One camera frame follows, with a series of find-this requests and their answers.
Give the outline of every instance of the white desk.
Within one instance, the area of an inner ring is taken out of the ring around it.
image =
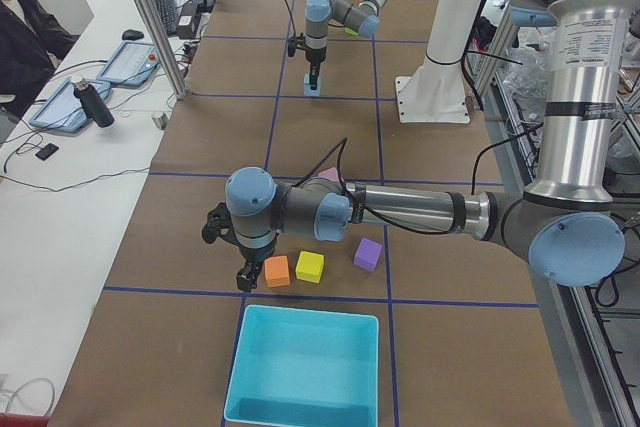
[[[128,28],[146,30],[133,0],[107,0],[60,68],[108,59]],[[171,39],[174,50],[182,42]],[[40,97],[46,98],[71,73],[92,78],[101,68],[73,69],[47,85]],[[107,105],[115,106],[135,92],[113,89]],[[148,91],[114,110],[115,123],[107,129],[91,122],[75,136],[44,133],[42,145],[53,142],[60,150],[45,162],[33,153],[13,156],[7,176],[60,188],[101,174],[146,168],[162,138],[151,112],[170,115],[171,94],[166,76],[161,76]],[[19,124],[9,138],[25,132]],[[22,140],[0,148],[0,164]],[[61,193],[0,182],[0,382],[2,374],[9,375],[1,388],[15,390],[46,377],[56,387],[57,401],[146,177],[127,174]],[[33,384],[21,397],[28,406],[14,402],[12,413],[41,415],[49,405],[50,389]],[[0,412],[6,401],[0,396]]]

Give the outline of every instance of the blue joint cap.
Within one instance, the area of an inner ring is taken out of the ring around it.
[[[329,0],[307,0],[304,15],[310,22],[326,22],[331,18],[331,4]]]
[[[339,241],[349,223],[349,199],[338,194],[325,195],[316,211],[313,233],[317,240]]]
[[[370,39],[375,35],[379,25],[380,25],[380,19],[375,15],[370,15],[360,25],[360,28],[358,29],[358,35],[361,35],[362,37]]]
[[[518,27],[555,27],[555,17],[546,10],[526,9],[511,5],[511,23]]]
[[[318,77],[318,88],[313,90],[309,83],[309,74],[304,75],[304,96],[305,97],[320,97],[320,90],[322,89],[322,79]]]
[[[227,179],[227,208],[232,215],[250,217],[271,205],[276,183],[268,172],[258,167],[245,167]]]
[[[615,270],[624,255],[624,234],[604,214],[579,212],[547,225],[529,247],[538,274],[568,287],[594,284]]]

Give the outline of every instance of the turquoise plastic bin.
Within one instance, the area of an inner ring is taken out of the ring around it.
[[[278,427],[377,427],[378,319],[250,305],[224,416]]]

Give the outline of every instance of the black bottle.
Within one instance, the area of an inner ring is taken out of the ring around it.
[[[96,88],[81,75],[71,77],[73,95],[80,99],[82,110],[86,116],[95,120],[99,127],[109,127],[113,124],[113,115],[107,108]]]

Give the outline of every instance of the black jacket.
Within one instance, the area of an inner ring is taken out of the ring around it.
[[[64,30],[38,0],[18,2],[33,31],[0,2],[0,94],[16,96],[3,107],[22,117],[54,73],[47,52],[63,59],[77,37]]]

